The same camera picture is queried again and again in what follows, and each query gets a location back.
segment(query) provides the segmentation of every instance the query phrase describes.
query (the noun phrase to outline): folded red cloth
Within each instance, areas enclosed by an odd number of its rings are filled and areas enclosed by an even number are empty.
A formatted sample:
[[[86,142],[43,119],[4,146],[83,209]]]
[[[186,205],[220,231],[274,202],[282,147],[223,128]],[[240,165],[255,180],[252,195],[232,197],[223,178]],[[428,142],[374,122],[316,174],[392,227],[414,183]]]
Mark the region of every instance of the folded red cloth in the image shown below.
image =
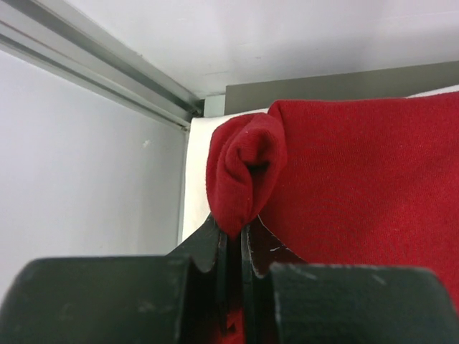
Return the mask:
[[[459,92],[233,118],[207,196],[232,238],[259,214],[307,262],[428,267],[459,305]]]

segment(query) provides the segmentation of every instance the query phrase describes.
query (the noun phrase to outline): red towel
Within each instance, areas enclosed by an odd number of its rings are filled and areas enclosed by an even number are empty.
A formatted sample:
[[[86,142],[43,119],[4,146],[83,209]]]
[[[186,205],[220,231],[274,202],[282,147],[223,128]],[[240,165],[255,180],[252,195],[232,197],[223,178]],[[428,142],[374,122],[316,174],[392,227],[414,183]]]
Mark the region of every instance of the red towel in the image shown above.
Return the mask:
[[[233,118],[207,196],[232,238],[259,214],[307,262],[428,267],[459,305],[459,92]]]

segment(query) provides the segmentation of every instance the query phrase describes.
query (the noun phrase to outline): silver metal bar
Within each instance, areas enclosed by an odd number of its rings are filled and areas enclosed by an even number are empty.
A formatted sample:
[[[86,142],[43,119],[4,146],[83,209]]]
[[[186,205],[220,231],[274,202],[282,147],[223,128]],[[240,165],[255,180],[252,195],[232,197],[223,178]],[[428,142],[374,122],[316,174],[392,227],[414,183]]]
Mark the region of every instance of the silver metal bar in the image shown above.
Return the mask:
[[[202,113],[197,97],[63,1],[0,0],[0,45],[150,117],[186,128]]]

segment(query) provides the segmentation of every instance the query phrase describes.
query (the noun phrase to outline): white wall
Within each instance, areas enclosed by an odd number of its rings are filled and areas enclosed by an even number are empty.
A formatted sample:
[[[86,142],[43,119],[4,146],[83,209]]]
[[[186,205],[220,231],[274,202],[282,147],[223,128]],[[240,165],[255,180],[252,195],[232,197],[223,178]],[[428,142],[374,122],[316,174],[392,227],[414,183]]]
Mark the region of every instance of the white wall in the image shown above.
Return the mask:
[[[185,137],[0,51],[0,299],[31,259],[176,246]]]
[[[68,1],[199,96],[459,59],[458,0]]]

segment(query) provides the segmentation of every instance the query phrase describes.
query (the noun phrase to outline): red cloth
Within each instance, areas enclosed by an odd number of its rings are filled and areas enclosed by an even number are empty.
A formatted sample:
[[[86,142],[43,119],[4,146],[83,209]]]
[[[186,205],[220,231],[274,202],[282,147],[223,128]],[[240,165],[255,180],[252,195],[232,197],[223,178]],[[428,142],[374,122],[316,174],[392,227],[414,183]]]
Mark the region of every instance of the red cloth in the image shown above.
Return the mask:
[[[428,267],[459,305],[459,92],[233,118],[212,136],[207,196],[232,238],[260,214],[307,262]]]

